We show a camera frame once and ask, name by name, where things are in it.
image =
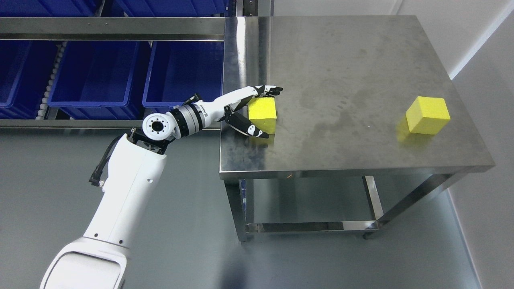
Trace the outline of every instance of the gray floor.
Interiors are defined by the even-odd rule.
[[[115,135],[0,131],[1,288],[38,287],[55,254],[82,235],[102,197],[87,179]],[[170,146],[132,248],[125,289],[478,288],[446,193],[409,209],[372,240],[330,233],[239,243],[217,173],[218,146],[216,132]],[[289,198],[256,192],[256,218],[365,216],[360,196],[338,190]],[[292,206],[277,205],[280,200]]]

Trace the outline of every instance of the black cable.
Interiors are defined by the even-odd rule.
[[[97,186],[97,187],[100,186],[100,178],[101,178],[102,173],[103,173],[103,168],[105,167],[105,165],[107,164],[107,162],[111,158],[109,153],[113,149],[113,146],[118,142],[118,140],[120,140],[120,138],[122,136],[123,135],[117,136],[116,138],[113,139],[113,141],[111,141],[111,143],[109,144],[109,146],[105,150],[105,153],[103,154],[102,158],[100,159],[100,162],[98,163],[97,167],[93,171],[93,174],[91,174],[91,177],[89,178],[89,182],[93,186]]]

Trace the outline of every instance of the robotic hand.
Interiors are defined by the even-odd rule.
[[[166,114],[150,114],[143,121],[144,134],[153,140],[179,139],[199,132],[214,121],[226,121],[236,131],[255,137],[268,138],[249,119],[237,111],[255,97],[274,97],[283,90],[274,85],[246,86],[204,102],[197,94],[182,106]]]
[[[144,133],[133,128],[130,135],[115,138],[89,179],[92,185],[102,187],[102,201],[84,235],[66,245],[51,262],[40,289],[122,288],[129,247],[166,164],[168,144],[222,120],[242,134],[267,138],[237,111],[254,97],[273,97],[282,90],[272,85],[247,86],[212,102],[195,94],[169,113],[147,116]],[[148,148],[138,146],[139,141]],[[107,162],[108,178],[103,182],[100,177]]]

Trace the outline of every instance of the table top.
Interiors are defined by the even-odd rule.
[[[494,162],[415,16],[227,18],[224,93],[284,88],[277,131],[222,125],[222,179],[486,171]],[[409,134],[417,96],[444,98],[450,122]]]

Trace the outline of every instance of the white wall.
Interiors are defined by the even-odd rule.
[[[478,50],[475,43],[484,42],[512,11],[512,0],[404,0],[399,15],[416,15],[453,78],[464,66],[463,59]]]
[[[496,166],[450,188],[484,289],[514,288],[514,12],[453,83]]]

